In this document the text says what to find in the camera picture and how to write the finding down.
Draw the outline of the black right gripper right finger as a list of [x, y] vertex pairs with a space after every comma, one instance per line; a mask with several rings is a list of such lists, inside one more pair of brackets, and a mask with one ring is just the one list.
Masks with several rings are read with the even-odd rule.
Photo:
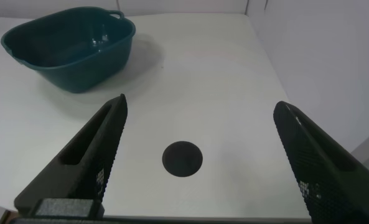
[[369, 170], [299, 108], [273, 119], [312, 222], [369, 223]]

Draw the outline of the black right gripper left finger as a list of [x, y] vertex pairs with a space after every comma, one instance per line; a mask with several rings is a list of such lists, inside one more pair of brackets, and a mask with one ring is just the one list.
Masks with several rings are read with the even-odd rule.
[[15, 198], [18, 212], [44, 198], [102, 201], [127, 116], [124, 94], [107, 101]]

